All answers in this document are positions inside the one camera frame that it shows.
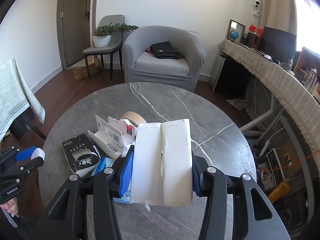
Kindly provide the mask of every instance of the wooden floor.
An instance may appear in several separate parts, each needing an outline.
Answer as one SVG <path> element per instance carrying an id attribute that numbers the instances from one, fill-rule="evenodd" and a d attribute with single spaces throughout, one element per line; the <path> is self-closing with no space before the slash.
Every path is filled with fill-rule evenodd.
<path id="1" fill-rule="evenodd" d="M 81 98 L 108 87 L 110 84 L 109 70 L 92 75 L 92 85 L 88 78 L 76 80 L 72 70 L 64 70 L 45 84 L 35 95 L 45 109 L 45 122 L 41 124 L 34 119 L 34 124 L 47 135 L 59 117 Z M 124 83 L 124 75 L 120 70 L 113 71 L 113 84 Z M 215 104 L 225 112 L 238 127 L 250 122 L 251 119 L 245 110 L 239 111 L 229 105 L 224 95 L 212 92 L 206 82 L 198 81 L 195 93 Z M 15 146 L 25 149 L 31 146 L 43 147 L 44 141 L 33 131 L 27 131 L 20 141 L 13 136 L 4 139 L 4 148 Z M 26 182 L 26 190 L 19 199 L 19 214 L 33 221 L 37 221 L 44 211 L 41 195 L 36 187 L 36 172 L 30 174 Z"/>

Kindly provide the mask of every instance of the beige curtain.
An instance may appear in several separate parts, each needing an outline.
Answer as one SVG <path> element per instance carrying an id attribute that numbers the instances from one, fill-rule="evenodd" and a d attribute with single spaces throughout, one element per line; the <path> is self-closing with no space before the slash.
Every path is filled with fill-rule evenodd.
<path id="1" fill-rule="evenodd" d="M 297 34 L 295 0 L 261 0 L 260 28 L 270 27 Z"/>

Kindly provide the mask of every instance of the globe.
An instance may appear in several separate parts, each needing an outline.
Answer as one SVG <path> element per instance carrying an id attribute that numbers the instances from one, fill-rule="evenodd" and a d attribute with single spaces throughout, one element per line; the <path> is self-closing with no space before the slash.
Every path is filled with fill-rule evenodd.
<path id="1" fill-rule="evenodd" d="M 237 33 L 236 31 L 232 31 L 230 33 L 230 37 L 233 38 L 234 40 L 236 40 L 239 37 L 239 33 Z"/>

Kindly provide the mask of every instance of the mirror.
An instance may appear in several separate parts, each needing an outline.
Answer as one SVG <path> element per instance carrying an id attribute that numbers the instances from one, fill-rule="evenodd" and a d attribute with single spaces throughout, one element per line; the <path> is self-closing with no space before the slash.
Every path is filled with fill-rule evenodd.
<path id="1" fill-rule="evenodd" d="M 238 23 L 234 20 L 230 20 L 229 29 L 228 29 L 228 33 L 227 33 L 227 40 L 233 41 L 233 38 L 231 38 L 230 33 L 232 31 L 236 31 L 239 34 L 239 36 L 237 39 L 235 39 L 235 41 L 241 43 L 242 37 L 244 34 L 244 30 L 245 30 L 245 26 L 243 24 Z"/>

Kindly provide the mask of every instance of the baseboard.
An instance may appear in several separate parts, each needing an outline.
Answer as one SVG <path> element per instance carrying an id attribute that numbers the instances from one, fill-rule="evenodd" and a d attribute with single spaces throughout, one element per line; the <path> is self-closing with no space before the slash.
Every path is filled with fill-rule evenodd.
<path id="1" fill-rule="evenodd" d="M 110 69 L 110 63 L 104 63 L 104 69 Z M 120 63 L 113 63 L 112 69 L 121 69 Z"/>
<path id="2" fill-rule="evenodd" d="M 207 74 L 200 74 L 198 80 L 209 83 L 210 79 L 211 79 L 211 76 L 209 76 Z"/>
<path id="3" fill-rule="evenodd" d="M 54 76 L 59 74 L 62 71 L 62 66 L 58 67 L 54 71 L 52 71 L 49 75 L 47 75 L 43 80 L 41 80 L 38 84 L 36 84 L 31 91 L 33 93 L 36 93 L 40 88 L 42 88 L 45 84 L 49 82 L 50 79 L 52 79 Z"/>

